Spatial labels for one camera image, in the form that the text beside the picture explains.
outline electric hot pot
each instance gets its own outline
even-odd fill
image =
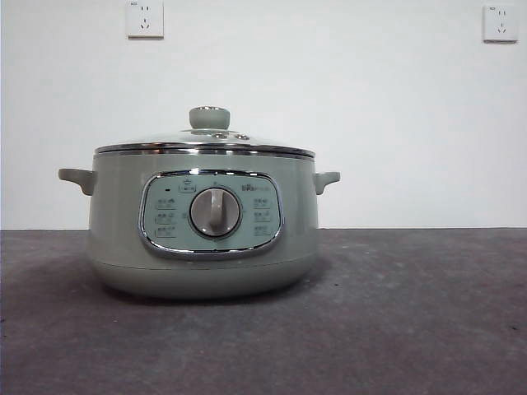
[[[96,149],[93,170],[60,179],[91,196],[87,254],[108,286],[213,298],[285,286],[317,259],[311,151],[227,130],[230,113],[190,111],[192,129]]]

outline gray countertop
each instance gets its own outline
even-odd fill
[[[526,394],[527,229],[321,230],[286,289],[104,288],[85,231],[2,232],[2,394]]]

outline glass lid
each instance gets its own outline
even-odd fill
[[[312,151],[282,146],[276,142],[254,138],[244,133],[228,130],[231,113],[220,107],[196,107],[190,110],[189,118],[192,129],[170,134],[153,135],[145,139],[138,139],[118,145],[102,146],[96,149],[96,154],[122,151],[144,151],[145,154],[153,153],[149,152],[149,150],[158,150],[160,153],[169,153],[170,150],[203,150],[203,153],[214,153],[207,152],[212,150],[218,152],[266,152],[270,155],[276,153],[310,158],[315,157],[315,153]]]

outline chrome trim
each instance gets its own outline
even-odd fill
[[[159,151],[159,150],[214,150],[214,151],[247,151],[247,152],[266,152],[272,154],[293,154],[297,156],[307,156],[315,158],[313,151],[291,148],[289,146],[251,146],[250,144],[239,143],[185,143],[185,142],[144,142],[118,144],[114,146],[100,146],[96,149],[96,154],[103,152],[116,151]]]
[[[244,249],[223,249],[223,250],[190,250],[190,249],[171,249],[160,245],[154,242],[150,237],[148,237],[147,232],[144,227],[144,214],[145,206],[147,203],[147,194],[148,189],[150,188],[152,182],[161,177],[170,177],[174,175],[197,175],[197,174],[224,174],[224,175],[243,175],[246,177],[260,177],[268,180],[274,186],[277,191],[277,200],[278,200],[278,214],[280,215],[280,221],[278,222],[277,233],[267,242],[253,247],[248,247]],[[285,229],[285,216],[283,214],[283,204],[282,204],[282,191],[279,185],[274,181],[274,179],[265,173],[256,173],[254,171],[242,171],[242,170],[212,170],[212,169],[191,169],[191,170],[176,170],[176,171],[163,171],[160,173],[154,174],[148,181],[145,183],[145,186],[142,190],[141,196],[141,206],[139,208],[139,218],[138,218],[138,231],[139,237],[142,242],[153,252],[160,253],[167,258],[182,258],[186,260],[223,260],[223,259],[237,259],[245,258],[251,255],[264,253],[269,251],[281,238]]]
[[[227,113],[229,110],[223,109],[222,107],[216,107],[214,105],[200,105],[199,107],[194,107],[193,109],[220,109],[221,111],[226,111]]]
[[[246,134],[235,132],[234,130],[226,130],[226,129],[212,129],[212,128],[200,128],[200,129],[185,129],[181,132],[186,132],[193,134],[194,136],[207,136],[207,137],[215,137],[215,138],[221,138],[221,139],[227,139],[229,137],[237,138],[239,140],[250,140],[250,137]],[[207,144],[206,142],[194,142],[192,144]],[[232,142],[231,144],[247,144],[247,143],[238,143],[238,142]]]
[[[231,150],[231,149],[202,149],[202,148],[158,148],[146,150],[129,150],[129,151],[102,151],[94,154],[94,158],[100,156],[126,156],[126,155],[159,155],[159,154],[187,154],[187,155],[229,155],[229,156],[273,156],[276,158],[292,158],[315,161],[313,156],[303,156],[297,154],[287,154],[281,152],[264,152],[249,150]]]

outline electrical socket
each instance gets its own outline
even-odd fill
[[[483,7],[483,41],[518,41],[518,14],[514,5],[497,4]]]
[[[157,37],[164,34],[163,0],[128,0],[126,34],[128,37]]]

